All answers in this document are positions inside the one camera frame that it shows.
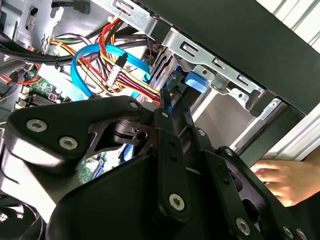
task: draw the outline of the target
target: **hole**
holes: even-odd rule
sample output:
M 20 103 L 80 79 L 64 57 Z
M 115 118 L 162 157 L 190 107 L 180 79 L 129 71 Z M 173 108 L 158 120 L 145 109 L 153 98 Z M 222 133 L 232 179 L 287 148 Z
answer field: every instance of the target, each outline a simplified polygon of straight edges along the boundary
M 74 143 L 72 141 L 70 141 L 70 140 L 65 140 L 64 144 L 67 145 L 67 146 L 70 146 L 70 147 L 72 147 L 74 145 Z
M 239 82 L 241 82 L 243 85 L 245 85 L 245 86 L 249 86 L 249 84 L 248 83 L 246 83 L 244 80 L 244 77 L 242 76 L 242 75 L 239 75 L 238 77 L 237 77 L 237 80 L 239 81 Z
M 126 14 L 128 17 L 131 16 L 131 13 L 128 12 L 127 10 L 125 10 L 124 8 L 127 8 L 127 9 L 130 9 L 130 10 L 133 10 L 134 7 L 131 6 L 130 4 L 128 4 L 127 2 L 125 1 L 122 1 L 122 0 L 115 0 L 113 1 L 113 6 L 120 10 L 121 12 L 123 12 L 124 14 Z
M 258 223 L 259 212 L 256 206 L 253 204 L 253 202 L 246 198 L 242 201 L 242 204 L 246 213 L 248 214 L 249 219 L 253 222 L 253 224 Z
M 242 188 L 244 187 L 242 181 L 241 181 L 240 178 L 238 178 L 237 175 L 235 175 L 234 172 L 231 171 L 230 169 L 229 169 L 229 172 L 230 172 L 231 178 L 232 178 L 232 180 L 233 180 L 233 183 L 234 183 L 234 185 L 235 185 L 235 187 L 236 187 L 236 190 L 237 190 L 238 192 L 240 192 L 240 191 L 242 190 Z
M 38 122 L 34 122 L 34 123 L 32 123 L 32 127 L 34 127 L 35 129 L 40 129 L 40 128 L 42 128 L 42 125 Z
M 30 32 L 32 32 L 34 30 L 35 22 L 37 19 L 37 16 L 36 16 L 37 12 L 38 12 L 38 8 L 36 8 L 35 6 L 30 6 L 29 16 L 28 16 L 27 21 L 25 23 L 25 29 L 27 29 Z
M 187 43 L 186 41 L 184 41 L 181 46 L 180 49 L 185 51 L 187 54 L 189 54 L 191 57 L 194 57 L 195 54 L 192 52 L 199 52 L 198 49 L 196 49 L 194 46 L 190 45 L 189 43 Z
M 180 200 L 178 199 L 178 198 L 174 198 L 173 199 L 173 202 L 179 207 L 180 206 L 180 204 L 181 204 L 181 202 L 180 202 Z
M 219 64 L 219 59 L 215 58 L 213 61 L 212 61 L 213 64 L 217 65 L 221 70 L 226 70 L 226 68 L 224 66 L 221 66 Z
M 138 135 L 136 136 L 136 138 L 137 138 L 138 140 L 142 140 L 142 139 L 145 139 L 147 136 L 148 136 L 148 134 L 147 134 L 146 132 L 142 131 L 142 132 L 139 132 L 139 133 L 138 133 Z
M 170 156 L 170 160 L 173 161 L 173 162 L 176 162 L 178 159 L 177 159 L 176 156 L 171 155 Z
M 5 30 L 5 26 L 6 26 L 7 13 L 2 11 L 0 16 L 1 16 L 0 17 L 0 30 L 4 31 Z
M 247 226 L 246 226 L 243 222 L 240 223 L 240 227 L 241 227 L 243 230 L 247 230 Z

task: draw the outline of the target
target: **black plastic mount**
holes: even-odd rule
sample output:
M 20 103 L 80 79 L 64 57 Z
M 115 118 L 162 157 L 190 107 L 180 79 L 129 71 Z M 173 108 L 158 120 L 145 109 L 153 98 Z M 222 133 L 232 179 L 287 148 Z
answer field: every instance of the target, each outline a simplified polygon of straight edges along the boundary
M 119 96 L 11 114 L 7 150 L 48 175 L 75 174 L 87 157 L 135 145 L 132 160 L 58 203 L 46 238 L 288 240 L 286 228 L 300 240 L 293 217 L 241 159 L 227 147 L 213 149 L 186 104 L 172 109 L 169 98 L 163 92 L 154 112 Z M 27 128 L 31 119 L 44 121 L 46 130 Z M 60 145 L 65 136 L 77 141 L 75 149 Z

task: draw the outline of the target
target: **black wire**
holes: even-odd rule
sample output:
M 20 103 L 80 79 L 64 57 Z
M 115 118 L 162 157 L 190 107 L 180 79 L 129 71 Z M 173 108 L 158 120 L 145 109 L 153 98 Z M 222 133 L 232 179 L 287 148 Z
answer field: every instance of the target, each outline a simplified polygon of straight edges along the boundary
M 42 55 L 40 53 L 28 51 L 28 53 L 17 52 L 14 50 L 8 50 L 6 48 L 0 47 L 0 53 L 8 55 L 14 59 L 18 59 L 30 64 L 46 64 L 46 65 L 70 65 L 72 63 L 73 57 L 70 56 L 52 56 L 52 55 Z
M 110 23 L 108 22 L 107 24 L 103 25 L 102 27 L 98 28 L 97 30 L 93 31 L 92 33 L 90 33 L 89 35 L 85 36 L 84 38 L 86 39 L 91 39 L 97 35 L 99 35 L 102 30 L 104 29 L 105 26 L 109 25 Z M 70 35 L 70 33 L 65 33 L 65 34 L 61 34 L 59 36 L 56 36 L 55 38 L 60 38 L 60 37 L 63 37 L 63 36 L 68 36 Z M 68 41 L 76 41 L 78 40 L 79 38 L 77 37 L 68 37 L 68 38 L 63 38 L 64 40 L 68 40 Z M 74 42 L 74 43 L 68 43 L 67 45 L 73 45 L 73 44 L 79 44 L 81 43 L 81 41 L 78 41 L 78 42 Z
M 55 1 L 51 4 L 51 8 L 58 8 L 58 7 L 73 7 L 74 3 L 69 1 Z M 30 11 L 30 15 L 34 16 L 38 13 L 38 8 L 34 8 Z
M 115 46 L 125 50 L 125 49 L 130 49 L 135 47 L 148 46 L 148 41 L 147 40 L 133 41 L 133 42 L 127 42 L 127 43 L 123 43 Z
M 122 35 L 115 36 L 116 41 L 127 41 L 127 40 L 146 40 L 148 37 L 144 34 L 134 34 L 134 35 Z

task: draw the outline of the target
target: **screw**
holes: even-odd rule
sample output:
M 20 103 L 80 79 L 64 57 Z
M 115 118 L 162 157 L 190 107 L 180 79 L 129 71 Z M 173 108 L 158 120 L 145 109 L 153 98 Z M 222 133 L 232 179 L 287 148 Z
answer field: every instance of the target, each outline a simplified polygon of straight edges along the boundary
M 73 137 L 64 136 L 59 140 L 59 144 L 62 148 L 67 150 L 73 150 L 78 147 L 78 142 Z
M 284 232 L 287 234 L 287 236 L 291 239 L 294 239 L 294 234 L 290 231 L 290 229 L 287 226 L 283 226 Z
M 48 125 L 40 119 L 31 119 L 26 122 L 26 127 L 32 132 L 41 133 L 47 130 Z
M 33 71 L 28 71 L 26 74 L 31 78 L 35 76 L 35 73 Z
M 135 102 L 130 102 L 130 105 L 135 109 L 139 108 L 138 104 L 136 104 Z
M 271 107 L 275 107 L 275 106 L 277 106 L 278 105 L 278 102 L 276 102 L 276 101 L 273 101 L 272 103 L 271 103 Z
M 308 240 L 307 236 L 299 228 L 296 229 L 296 232 L 299 234 L 299 236 L 300 236 L 300 238 L 302 238 L 302 240 Z
M 232 156 L 232 151 L 228 148 L 225 149 L 226 154 L 228 154 L 229 156 Z
M 246 236 L 250 235 L 250 227 L 242 218 L 237 218 L 235 220 L 238 229 Z
M 169 196 L 169 203 L 177 211 L 182 211 L 185 209 L 185 201 L 178 194 L 172 193 Z
M 205 133 L 202 129 L 199 129 L 199 130 L 198 130 L 198 133 L 199 133 L 201 136 L 205 136 L 205 135 L 206 135 L 206 133 Z

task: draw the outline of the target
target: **yellow wire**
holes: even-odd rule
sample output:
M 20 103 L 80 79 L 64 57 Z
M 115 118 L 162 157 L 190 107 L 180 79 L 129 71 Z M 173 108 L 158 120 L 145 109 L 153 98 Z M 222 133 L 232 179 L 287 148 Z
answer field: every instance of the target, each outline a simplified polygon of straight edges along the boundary
M 64 45 L 64 44 L 61 44 L 60 42 L 58 41 L 51 41 L 53 44 L 56 44 L 58 45 L 60 48 L 66 50 L 69 54 L 71 54 L 72 56 L 74 56 L 75 54 L 73 53 L 73 51 L 67 46 L 67 45 Z M 97 84 L 103 91 L 106 91 L 108 92 L 107 88 L 101 83 L 99 82 L 99 80 L 96 80 L 95 78 L 97 78 L 94 74 L 92 74 L 90 71 L 89 71 L 89 68 L 83 64 L 83 62 L 79 59 L 78 60 L 78 63 L 85 69 L 87 69 L 87 74 L 90 75 L 90 77 L 92 78 L 92 80 L 95 82 L 95 84 Z
M 113 62 L 112 60 L 110 60 L 109 58 L 107 58 L 107 56 L 104 55 L 104 53 L 101 51 L 101 56 L 103 57 L 104 60 L 106 60 L 107 62 L 109 62 L 112 65 L 115 65 L 115 62 Z M 153 89 L 152 87 L 150 87 L 149 85 L 145 84 L 143 81 L 140 81 L 139 79 L 137 79 L 135 76 L 133 76 L 130 72 L 128 72 L 125 69 L 121 70 L 122 72 L 125 73 L 125 75 L 127 75 L 127 77 L 129 77 L 131 80 L 133 80 L 134 82 L 136 82 L 137 84 L 139 84 L 140 86 L 148 89 L 149 91 L 155 93 L 156 95 L 159 95 L 159 91 Z
M 137 90 L 136 88 L 131 87 L 130 85 L 126 85 L 126 84 L 123 84 L 123 83 L 121 83 L 121 82 L 118 82 L 118 84 L 121 85 L 121 86 L 123 86 L 123 87 L 125 87 L 125 88 L 130 88 L 130 89 L 132 89 L 132 90 L 134 90 L 134 91 L 137 91 L 138 93 L 142 94 L 142 95 L 145 96 L 146 98 L 153 100 L 152 98 L 150 98 L 150 97 L 149 97 L 148 95 L 146 95 L 145 93 Z

